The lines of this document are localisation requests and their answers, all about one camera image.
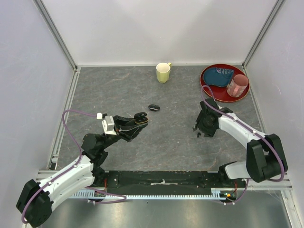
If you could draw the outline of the black earbud charging case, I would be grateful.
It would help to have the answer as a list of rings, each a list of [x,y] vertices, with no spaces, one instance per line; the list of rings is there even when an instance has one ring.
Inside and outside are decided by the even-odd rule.
[[[155,104],[150,104],[148,106],[148,109],[150,111],[153,111],[153,112],[158,112],[158,111],[160,111],[160,106],[159,105],[155,105]]]

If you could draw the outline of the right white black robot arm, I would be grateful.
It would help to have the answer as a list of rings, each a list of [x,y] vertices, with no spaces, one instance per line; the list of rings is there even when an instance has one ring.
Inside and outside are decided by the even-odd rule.
[[[276,134],[258,131],[242,121],[230,109],[221,108],[213,98],[200,102],[201,111],[193,130],[213,137],[218,129],[227,132],[246,149],[245,161],[224,164],[219,169],[218,183],[230,186],[235,179],[280,182],[288,170],[281,140]]]

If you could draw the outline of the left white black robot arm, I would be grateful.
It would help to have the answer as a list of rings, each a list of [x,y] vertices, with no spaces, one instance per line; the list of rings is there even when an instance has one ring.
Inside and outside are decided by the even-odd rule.
[[[111,116],[103,113],[92,114],[100,120],[103,133],[88,133],[78,146],[79,156],[69,165],[41,181],[29,180],[23,187],[16,208],[21,221],[33,228],[42,225],[63,201],[78,190],[99,187],[104,182],[105,171],[101,165],[108,156],[106,148],[125,140],[131,142],[148,125],[145,112],[134,117]]]

